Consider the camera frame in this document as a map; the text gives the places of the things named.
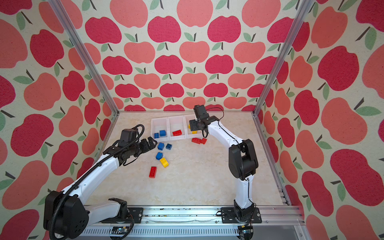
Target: table surface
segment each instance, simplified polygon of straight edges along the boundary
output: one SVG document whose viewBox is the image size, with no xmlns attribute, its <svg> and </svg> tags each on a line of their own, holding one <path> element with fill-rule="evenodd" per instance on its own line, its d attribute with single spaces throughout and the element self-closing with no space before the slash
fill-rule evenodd
<svg viewBox="0 0 384 240">
<path fill-rule="evenodd" d="M 106 148 L 120 138 L 121 131 L 143 124 L 142 137 L 149 137 L 151 119 L 190 113 L 120 113 Z M 218 118 L 222 112 L 209 112 Z M 252 197 L 257 205 L 282 205 L 275 180 L 251 113 L 226 112 L 220 121 L 242 139 L 253 141 L 259 167 L 253 179 Z M 228 149 L 208 135 L 207 143 L 191 139 L 170 141 L 172 149 L 161 151 L 169 166 L 164 168 L 155 156 L 157 148 L 140 155 L 128 166 L 120 166 L 93 192 L 86 204 L 96 204 L 116 197 L 128 205 L 233 205 L 237 179 L 228 168 Z M 152 166 L 156 177 L 149 178 Z"/>
</svg>

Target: apple pattern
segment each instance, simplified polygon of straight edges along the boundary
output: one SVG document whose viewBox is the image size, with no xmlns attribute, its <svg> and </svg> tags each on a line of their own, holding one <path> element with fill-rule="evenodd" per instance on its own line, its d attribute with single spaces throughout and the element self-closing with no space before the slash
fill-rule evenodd
<svg viewBox="0 0 384 240">
<path fill-rule="evenodd" d="M 61 2 L 84 28 L 81 3 Z M 0 1 L 0 15 L 0 239 L 49 239 L 40 224 L 45 197 L 93 165 L 113 114 L 47 1 Z M 102 64 L 99 43 L 83 42 Z M 118 85 L 112 78 L 102 75 L 109 90 Z M 120 98 L 116 105 L 124 108 Z"/>
<path fill-rule="evenodd" d="M 312 239 L 384 238 L 383 11 L 378 0 L 316 0 L 258 113 Z M 277 20 L 267 52 L 281 48 L 293 21 Z M 256 78 L 268 77 L 275 61 L 263 56 Z M 260 97 L 264 85 L 253 84 L 248 96 Z"/>
</svg>

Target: blue lego brick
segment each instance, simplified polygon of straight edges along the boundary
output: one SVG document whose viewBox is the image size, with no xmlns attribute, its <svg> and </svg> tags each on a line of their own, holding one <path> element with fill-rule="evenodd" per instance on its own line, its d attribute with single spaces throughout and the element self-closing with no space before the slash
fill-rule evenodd
<svg viewBox="0 0 384 240">
<path fill-rule="evenodd" d="M 162 142 L 159 143 L 159 145 L 157 146 L 157 149 L 163 151 L 163 149 L 164 149 L 164 143 L 162 143 Z"/>
<path fill-rule="evenodd" d="M 162 158 L 163 158 L 163 153 L 162 152 L 158 152 L 157 155 L 156 155 L 156 159 L 160 160 Z"/>
<path fill-rule="evenodd" d="M 160 130 L 160 137 L 165 137 L 167 135 L 165 130 Z"/>
</svg>

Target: red lego brick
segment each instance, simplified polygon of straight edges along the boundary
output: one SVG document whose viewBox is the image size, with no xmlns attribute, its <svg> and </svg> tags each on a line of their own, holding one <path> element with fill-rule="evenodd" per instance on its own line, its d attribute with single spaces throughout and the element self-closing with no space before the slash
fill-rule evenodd
<svg viewBox="0 0 384 240">
<path fill-rule="evenodd" d="M 201 139 L 200 138 L 192 138 L 192 142 L 194 143 L 197 143 L 197 144 L 200 144 L 201 143 Z"/>
<path fill-rule="evenodd" d="M 151 171 L 149 172 L 149 177 L 155 178 L 156 171 L 157 171 L 157 167 L 151 167 Z"/>
<path fill-rule="evenodd" d="M 173 133 L 173 136 L 179 136 L 179 135 L 181 135 L 182 133 L 181 133 L 181 130 L 177 130 L 177 131 L 174 131 L 174 132 L 172 132 Z"/>
</svg>

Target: lego brick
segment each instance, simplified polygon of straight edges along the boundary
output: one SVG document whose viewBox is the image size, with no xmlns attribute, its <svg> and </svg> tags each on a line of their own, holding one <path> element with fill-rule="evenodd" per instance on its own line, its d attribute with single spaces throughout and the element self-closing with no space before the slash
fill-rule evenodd
<svg viewBox="0 0 384 240">
<path fill-rule="evenodd" d="M 165 137 L 167 135 L 165 130 L 160 130 L 160 137 Z"/>
<path fill-rule="evenodd" d="M 163 157 L 163 153 L 162 153 L 162 152 L 158 152 L 158 153 L 156 154 L 156 159 L 157 159 L 157 160 L 160 160 L 162 157 Z"/>
<path fill-rule="evenodd" d="M 160 142 L 159 145 L 157 146 L 157 149 L 163 151 L 163 149 L 164 149 L 164 143 Z"/>
<path fill-rule="evenodd" d="M 167 167 L 169 165 L 169 163 L 167 162 L 167 160 L 165 158 L 160 159 L 160 162 L 161 162 L 161 164 L 163 164 L 164 167 Z"/>
<path fill-rule="evenodd" d="M 173 136 L 180 136 L 182 134 L 181 130 L 177 130 L 172 133 L 173 133 Z"/>
<path fill-rule="evenodd" d="M 149 172 L 150 178 L 155 178 L 156 176 L 157 167 L 151 167 L 151 171 Z"/>
<path fill-rule="evenodd" d="M 197 143 L 197 144 L 200 144 L 201 143 L 201 139 L 200 138 L 192 138 L 192 142 L 194 143 Z"/>
</svg>

